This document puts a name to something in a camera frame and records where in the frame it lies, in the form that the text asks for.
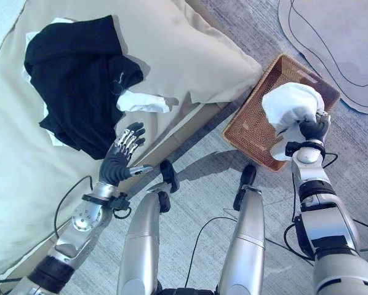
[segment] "black fabric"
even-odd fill
[[[138,64],[122,55],[113,18],[45,27],[29,43],[24,66],[49,111],[39,125],[104,158],[122,116],[118,96],[143,80]]]

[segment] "brown basket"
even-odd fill
[[[270,149],[276,139],[274,128],[262,108],[263,96],[288,82],[309,85],[319,92],[329,112],[340,99],[339,92],[288,55],[278,56],[265,71],[254,91],[223,131],[223,138],[258,164],[279,171],[286,162],[274,160]]]

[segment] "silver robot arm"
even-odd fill
[[[368,295],[368,262],[359,255],[359,234],[348,210],[322,168],[328,114],[303,122],[307,142],[289,143],[301,214],[295,218],[298,242],[314,265],[316,295]]]
[[[125,194],[118,193],[118,184],[152,170],[147,165],[126,167],[132,153],[144,141],[138,138],[144,133],[142,127],[143,124],[132,124],[118,136],[101,165],[99,182],[93,191],[83,195],[56,244],[10,294],[58,294],[95,248],[112,215],[116,216],[115,211],[129,209],[130,214],[129,201]]]

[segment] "white fabric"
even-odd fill
[[[170,111],[163,97],[144,93],[134,93],[128,90],[118,98],[117,108],[122,112],[143,111],[160,112],[164,114]]]
[[[287,143],[305,141],[298,121],[316,122],[316,113],[324,110],[324,101],[314,88],[290,82],[264,95],[262,107],[276,130],[276,136],[282,136],[282,140],[271,148],[270,154],[278,161],[290,161],[292,158],[285,155]]]

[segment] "gray carpet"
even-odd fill
[[[281,31],[277,0],[204,0],[204,3],[238,46],[264,68],[281,52],[305,62]],[[224,142],[221,132],[243,98],[228,105],[168,156],[178,171],[181,188],[172,196],[171,211],[161,216],[159,280],[165,288],[184,285],[202,225],[215,216],[229,216],[223,208],[231,208],[241,170],[250,160]],[[332,113],[327,149],[340,155],[327,169],[335,191],[352,216],[368,223],[368,115],[339,102]],[[154,171],[128,192],[134,196],[132,207],[136,208],[146,187],[160,180],[158,171]],[[279,173],[259,168],[255,183],[263,191],[266,236],[282,243],[283,230],[290,224],[292,215],[290,168],[287,166]],[[129,222],[130,218],[111,222],[62,294],[115,294]],[[368,247],[368,230],[358,228],[362,246]],[[228,220],[216,220],[205,229],[194,257],[189,287],[215,288],[233,229],[234,223]],[[296,247],[294,233],[290,240]],[[312,293],[312,267],[290,252],[267,243],[263,294]]]

